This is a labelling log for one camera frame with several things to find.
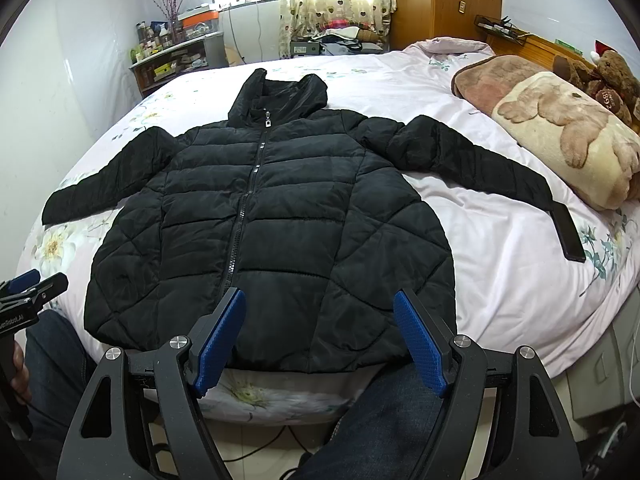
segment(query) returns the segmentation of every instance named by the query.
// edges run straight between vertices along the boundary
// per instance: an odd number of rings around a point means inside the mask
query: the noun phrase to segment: floor
[[[554,386],[565,412],[569,415],[569,424],[574,439],[585,439],[590,435],[590,431],[572,420],[571,417],[571,398],[566,375],[562,374],[555,378]],[[495,390],[485,391],[478,430],[461,480],[473,480],[478,476],[489,439],[494,402]],[[280,427],[245,426],[212,420],[208,420],[207,425],[223,460],[232,460],[263,446],[280,431]],[[293,431],[309,451],[315,452],[322,444],[328,431],[328,425],[295,426]],[[152,425],[152,436],[154,442],[166,441],[162,427],[158,425]],[[298,465],[302,452],[302,448],[292,434],[285,430],[279,439],[269,447],[244,460],[227,463],[227,467],[234,480],[279,480],[286,470]],[[158,462],[164,471],[175,474],[171,455],[168,452],[159,453]]]

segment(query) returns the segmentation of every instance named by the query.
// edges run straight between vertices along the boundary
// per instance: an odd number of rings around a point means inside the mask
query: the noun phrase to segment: hand
[[[16,399],[20,404],[24,404],[25,400],[31,402],[31,391],[29,389],[29,370],[24,365],[24,353],[22,348],[14,341],[14,365],[15,377],[11,379],[11,387],[18,393]]]

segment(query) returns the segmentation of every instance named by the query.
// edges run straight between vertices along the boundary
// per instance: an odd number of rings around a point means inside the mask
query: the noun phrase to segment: jacket
[[[326,104],[318,76],[270,81],[258,69],[227,121],[175,138],[149,128],[55,192],[43,224],[130,197],[94,257],[89,333],[155,349],[230,286],[247,300],[231,368],[341,372],[406,358],[392,316],[402,287],[455,333],[451,250],[401,171],[551,211],[546,180],[432,118],[402,124]]]

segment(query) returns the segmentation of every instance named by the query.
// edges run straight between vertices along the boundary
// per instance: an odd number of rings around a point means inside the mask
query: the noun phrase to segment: person's leg
[[[64,442],[78,403],[96,364],[87,355],[71,323],[53,310],[27,329],[24,363],[30,373],[29,410],[34,439]]]
[[[408,478],[440,413],[413,363],[386,367],[290,480]]]

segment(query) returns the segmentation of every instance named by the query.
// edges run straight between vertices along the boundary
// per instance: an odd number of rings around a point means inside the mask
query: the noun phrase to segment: bed
[[[381,56],[303,57],[181,76],[143,100],[110,128],[60,184],[96,173],[146,128],[177,136],[192,126],[226,119],[242,83],[258,66],[268,77],[298,80],[318,74],[328,85],[330,108],[407,122],[437,118],[472,142],[541,173],[554,199],[567,205],[587,261],[570,262],[546,213],[525,203],[464,189],[431,174],[405,175],[440,218],[454,258],[458,331],[485,348],[536,349],[550,376],[574,364],[603,335],[640,275],[640,206],[596,213],[519,147],[497,123],[453,96],[457,70],[493,53],[484,43],[436,38]],[[95,251],[123,203],[112,211],[44,229],[38,218],[18,272],[46,277],[64,272],[68,291],[48,307],[75,327],[96,360],[106,346],[83,326],[84,295]],[[202,399],[205,416],[259,424],[315,423],[346,409],[378,370],[308,376],[225,370]]]

